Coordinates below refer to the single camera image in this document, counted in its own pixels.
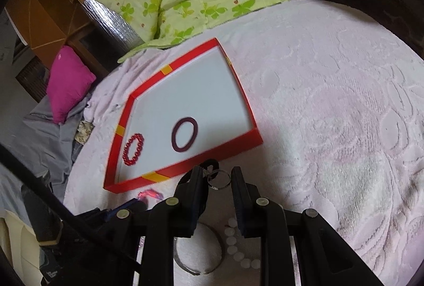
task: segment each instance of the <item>white beaded bracelet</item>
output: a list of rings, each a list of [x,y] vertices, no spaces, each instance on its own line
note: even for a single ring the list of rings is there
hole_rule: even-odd
[[[261,261],[259,259],[254,259],[253,261],[249,258],[245,258],[244,254],[241,251],[238,251],[238,248],[235,246],[237,243],[235,227],[237,227],[237,220],[235,218],[228,219],[228,226],[224,230],[225,235],[227,236],[226,243],[228,245],[227,253],[233,255],[234,260],[240,262],[240,265],[248,269],[252,267],[253,269],[259,269],[261,266]]]

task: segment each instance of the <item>metal screw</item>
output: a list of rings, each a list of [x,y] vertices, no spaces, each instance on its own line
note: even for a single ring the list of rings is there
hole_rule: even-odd
[[[125,219],[130,215],[130,211],[128,210],[119,210],[118,213],[116,213],[116,216],[119,219]]]
[[[318,212],[317,212],[316,210],[314,210],[313,208],[308,208],[308,209],[305,211],[305,214],[306,214],[307,216],[309,216],[310,218],[315,218],[315,217],[318,215]]]
[[[178,200],[176,197],[169,197],[166,199],[165,202],[168,206],[175,206],[177,203],[180,202],[180,200]]]
[[[258,197],[256,199],[256,203],[260,206],[266,206],[269,203],[269,201],[265,197]]]

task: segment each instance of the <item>pink pillow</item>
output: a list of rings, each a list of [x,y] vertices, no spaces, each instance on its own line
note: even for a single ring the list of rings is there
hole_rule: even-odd
[[[96,76],[82,63],[74,50],[64,45],[50,69],[47,96],[53,112],[53,122],[64,123],[71,109],[90,89]]]

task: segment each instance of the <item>white plush blanket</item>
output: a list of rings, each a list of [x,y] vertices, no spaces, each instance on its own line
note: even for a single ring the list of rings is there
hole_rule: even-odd
[[[232,61],[264,139],[222,168],[240,165],[247,182],[285,208],[317,209],[386,286],[406,285],[424,258],[424,62],[346,6],[290,1],[127,60],[84,112],[96,128],[69,176],[65,205],[74,213],[113,207],[140,191],[102,189],[123,104],[162,65],[212,37]],[[153,188],[168,197],[178,180]],[[209,193],[201,219],[222,233],[233,214],[227,188]],[[175,267],[175,285],[211,282],[258,285],[259,272],[230,256],[210,275]]]

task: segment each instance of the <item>red beaded bracelet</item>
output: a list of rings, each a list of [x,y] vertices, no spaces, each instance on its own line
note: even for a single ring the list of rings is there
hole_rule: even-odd
[[[128,152],[129,152],[130,146],[136,139],[137,139],[137,149],[134,153],[134,156],[131,159],[129,159]],[[122,159],[124,160],[125,165],[134,165],[137,162],[138,157],[141,154],[141,150],[143,149],[143,142],[144,142],[144,138],[141,134],[136,133],[133,136],[131,136],[131,138],[128,140],[127,144],[125,145],[124,153],[122,154]]]

